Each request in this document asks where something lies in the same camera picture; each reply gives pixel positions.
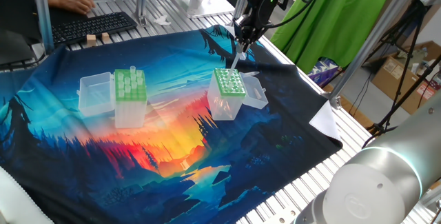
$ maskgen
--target keyboard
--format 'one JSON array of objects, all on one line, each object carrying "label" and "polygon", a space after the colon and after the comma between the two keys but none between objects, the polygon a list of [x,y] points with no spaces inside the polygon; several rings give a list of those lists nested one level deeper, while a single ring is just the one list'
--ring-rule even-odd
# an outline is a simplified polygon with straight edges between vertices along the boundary
[{"label": "keyboard", "polygon": [[84,41],[88,34],[100,37],[103,33],[112,34],[136,27],[136,22],[125,12],[115,12],[52,26],[54,45]]}]

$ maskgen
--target cardboard box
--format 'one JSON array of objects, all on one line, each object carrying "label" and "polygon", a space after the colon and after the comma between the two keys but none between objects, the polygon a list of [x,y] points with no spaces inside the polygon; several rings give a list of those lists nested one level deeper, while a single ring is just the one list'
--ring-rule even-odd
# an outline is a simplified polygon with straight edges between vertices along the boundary
[{"label": "cardboard box", "polygon": [[[392,100],[395,99],[395,95],[400,84],[400,78],[404,72],[404,66],[396,61],[394,58],[389,57],[384,65],[377,72],[377,75],[373,78],[372,83],[377,86],[378,89],[383,91]],[[410,70],[406,71],[406,76],[401,87],[401,95],[398,100],[409,90],[409,88],[418,80],[418,76],[412,73]],[[427,82],[423,82],[420,86],[412,92],[409,98],[401,105],[409,114],[413,114],[418,109],[418,104],[421,99],[421,105],[423,106],[427,100],[429,100],[436,92],[434,88],[429,86],[424,96],[421,98],[424,89],[427,87]]]},{"label": "cardboard box", "polygon": [[[410,46],[406,46],[403,48],[405,50],[409,50]],[[424,59],[425,61],[431,61],[432,59],[437,59],[439,56],[441,56],[441,47],[433,41],[427,41],[427,42],[415,45],[415,49],[414,49],[415,51],[422,50],[422,49],[427,51],[427,56]],[[400,53],[400,51],[393,52],[391,54],[386,54],[383,57],[378,58],[378,59],[389,58],[389,57],[396,58],[399,53]]]}]

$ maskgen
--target sunset landscape print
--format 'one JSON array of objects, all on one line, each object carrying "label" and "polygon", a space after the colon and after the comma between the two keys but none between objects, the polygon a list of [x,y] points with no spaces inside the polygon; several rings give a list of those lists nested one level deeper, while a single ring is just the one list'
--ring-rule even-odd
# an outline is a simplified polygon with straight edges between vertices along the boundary
[{"label": "sunset landscape print", "polygon": [[[321,96],[286,83],[297,80],[295,66],[275,70],[260,44],[238,66],[260,72],[269,105],[214,121],[212,72],[229,67],[235,51],[221,26],[59,49],[0,103],[0,165],[40,197],[45,214],[68,212],[73,223],[235,223],[339,149],[300,121],[305,109],[295,101],[304,100],[293,100],[302,90],[318,110]],[[80,78],[131,65],[145,74],[144,126],[116,129],[114,112],[83,116]]]}]

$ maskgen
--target desk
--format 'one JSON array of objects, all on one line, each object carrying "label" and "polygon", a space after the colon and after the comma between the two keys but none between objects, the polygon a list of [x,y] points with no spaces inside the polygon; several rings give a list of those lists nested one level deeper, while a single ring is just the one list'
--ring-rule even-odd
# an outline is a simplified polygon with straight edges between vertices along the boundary
[{"label": "desk", "polygon": [[[96,8],[88,15],[108,14],[111,12],[124,11],[131,15],[135,11],[135,0],[95,0]],[[176,6],[170,0],[147,0],[147,14],[150,16],[149,25],[145,28],[138,26],[136,29],[123,31],[117,34],[111,34],[111,42],[121,42],[140,37],[149,37],[174,32],[185,32],[208,28],[215,24],[225,25],[230,22],[231,14],[221,14],[214,17],[205,17],[200,19],[188,19],[178,12]],[[160,26],[153,23],[155,18],[162,15],[168,16],[170,26]],[[98,39],[97,45],[102,45],[102,40]],[[285,64],[292,63],[282,52],[274,47],[265,37],[260,42],[281,62]],[[69,50],[79,50],[86,48],[86,42],[69,45]],[[306,74],[299,71],[300,76],[317,93],[323,93]],[[355,121],[346,111],[333,110],[334,118],[338,126],[338,131],[343,143],[343,148],[303,174],[294,182],[285,186],[274,196],[270,197],[264,203],[260,204],[255,210],[252,210],[246,216],[242,217],[238,224],[254,223],[281,223],[280,218],[284,218],[284,223],[293,221],[301,209],[314,199],[314,197],[329,187],[332,176],[339,167],[343,166],[351,157],[360,151],[361,145],[369,138],[369,133]],[[429,223],[433,213],[427,211],[425,207],[417,204],[403,223]]]}]

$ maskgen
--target plastic box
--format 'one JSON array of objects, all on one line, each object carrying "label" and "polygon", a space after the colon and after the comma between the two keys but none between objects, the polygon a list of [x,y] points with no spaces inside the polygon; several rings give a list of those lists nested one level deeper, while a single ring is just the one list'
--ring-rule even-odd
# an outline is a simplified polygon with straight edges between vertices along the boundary
[{"label": "plastic box", "polygon": [[232,121],[242,106],[246,91],[237,70],[234,70],[227,85],[229,69],[215,69],[208,89],[208,103],[215,121]]},{"label": "plastic box", "polygon": [[[145,110],[147,108],[145,75],[144,71],[136,72],[136,80],[134,81],[132,79],[134,74],[130,70],[115,70],[116,128],[141,128],[144,126]],[[126,84],[125,79],[130,79],[130,84]],[[124,82],[124,88],[120,87],[119,82]]]},{"label": "plastic box", "polygon": [[258,78],[253,76],[247,76],[244,73],[240,73],[243,83],[245,84],[245,90],[247,96],[243,100],[243,104],[250,107],[263,109],[268,104],[267,96],[265,96],[265,89],[262,88]]},{"label": "plastic box", "polygon": [[78,109],[84,116],[93,116],[115,109],[114,79],[110,72],[80,79]]}]

